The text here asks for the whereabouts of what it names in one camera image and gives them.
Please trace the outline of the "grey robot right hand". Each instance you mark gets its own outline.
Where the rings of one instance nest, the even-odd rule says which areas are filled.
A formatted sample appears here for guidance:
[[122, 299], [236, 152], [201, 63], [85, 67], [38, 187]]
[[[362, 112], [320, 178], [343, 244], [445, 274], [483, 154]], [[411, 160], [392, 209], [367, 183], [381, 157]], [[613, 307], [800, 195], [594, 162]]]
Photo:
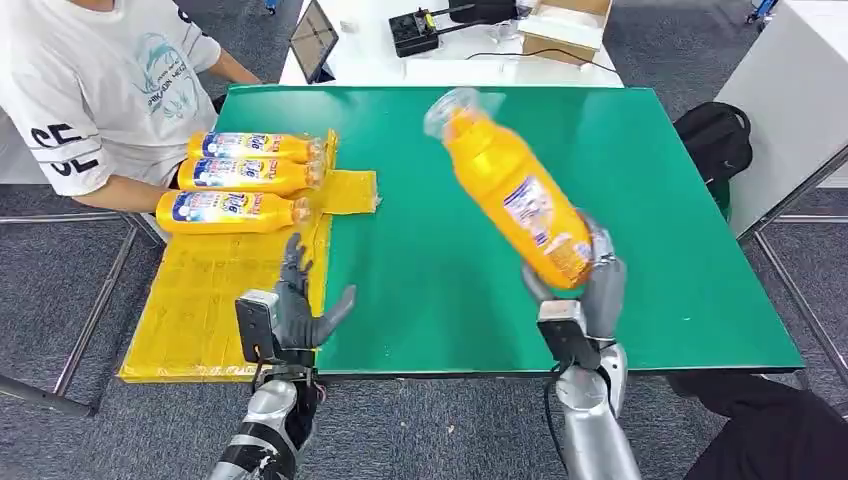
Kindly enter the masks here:
[[539, 306], [539, 321], [564, 320], [579, 326], [587, 338], [612, 341], [623, 306], [627, 267], [615, 253], [609, 231], [588, 213], [579, 214], [591, 239], [591, 261], [582, 293], [575, 299], [556, 297], [527, 263], [521, 265], [521, 278]]

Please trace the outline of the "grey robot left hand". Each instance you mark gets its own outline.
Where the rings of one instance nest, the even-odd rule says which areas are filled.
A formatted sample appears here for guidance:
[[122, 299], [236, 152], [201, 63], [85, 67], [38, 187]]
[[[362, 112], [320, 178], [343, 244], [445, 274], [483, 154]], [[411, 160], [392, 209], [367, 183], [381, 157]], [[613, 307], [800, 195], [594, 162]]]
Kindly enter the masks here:
[[275, 287], [279, 296], [279, 324], [275, 336], [283, 349], [309, 350], [320, 347], [350, 314], [357, 287], [345, 287], [341, 298], [321, 316], [313, 316], [308, 299], [308, 275], [312, 262], [303, 263], [306, 247], [301, 234], [288, 239]]

